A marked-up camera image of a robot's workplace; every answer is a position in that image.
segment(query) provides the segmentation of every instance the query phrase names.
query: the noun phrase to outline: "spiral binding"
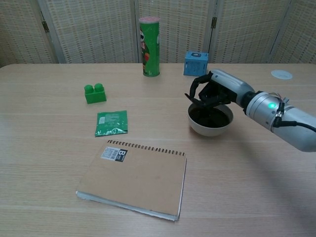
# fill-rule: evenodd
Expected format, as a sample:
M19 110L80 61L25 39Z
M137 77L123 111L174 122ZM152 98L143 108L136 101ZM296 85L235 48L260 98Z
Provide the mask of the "spiral binding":
M168 153L168 154L175 154L179 156L184 156L184 152L178 152L174 150L168 150L168 149L162 149L158 147L149 147L149 146L143 146L135 143L129 143L129 142L121 142L121 141L116 141L116 140L109 140L108 143L115 144L115 145L122 145L122 146L127 146L127 147L135 147L135 148L140 148L143 150L148 150L148 151L154 151L154 152L162 152L162 153Z

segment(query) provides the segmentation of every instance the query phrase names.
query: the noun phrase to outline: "white bowl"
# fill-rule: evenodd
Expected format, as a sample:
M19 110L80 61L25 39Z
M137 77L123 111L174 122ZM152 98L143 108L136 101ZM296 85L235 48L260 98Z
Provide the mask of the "white bowl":
M229 124L227 124L224 127L204 127L204 126L194 122L192 120L192 118L190 117L189 114L190 114L191 110L194 108L196 108L195 104L191 104L188 108L189 124L195 132L197 132L198 134L201 134L203 136L215 137L215 136L222 134L223 132L225 132L227 130L227 128L230 126L230 124L232 123L233 118L234 118L233 112L231 111L230 108L228 108L226 105L218 105L215 108L224 112L224 114L227 115L227 117L229 118Z

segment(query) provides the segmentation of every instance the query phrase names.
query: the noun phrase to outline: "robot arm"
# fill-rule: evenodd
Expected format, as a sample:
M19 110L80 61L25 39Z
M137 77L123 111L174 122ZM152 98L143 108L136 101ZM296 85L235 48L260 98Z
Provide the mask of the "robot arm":
M194 98L196 88L207 83ZM246 82L221 70L196 78L186 96L199 107L237 103L245 114L303 152L316 152L316 117L289 105L280 96L258 91Z

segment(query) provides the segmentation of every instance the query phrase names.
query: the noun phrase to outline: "green lego brick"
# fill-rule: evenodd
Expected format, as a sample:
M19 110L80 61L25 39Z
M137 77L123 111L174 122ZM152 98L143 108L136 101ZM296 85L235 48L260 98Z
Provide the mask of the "green lego brick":
M88 104L107 101L105 89L101 83L95 84L94 89L92 85L86 85L84 87L84 95Z

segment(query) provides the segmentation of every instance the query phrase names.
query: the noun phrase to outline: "white sticker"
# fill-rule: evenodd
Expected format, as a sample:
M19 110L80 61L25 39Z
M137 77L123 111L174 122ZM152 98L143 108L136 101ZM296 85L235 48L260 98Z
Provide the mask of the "white sticker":
M274 70L271 72L271 75L282 80L290 80L293 78L291 73L283 70Z
M116 160L119 155L120 148L106 147L101 155L103 159Z
M99 124L104 124L105 122L105 117L100 117L99 118Z

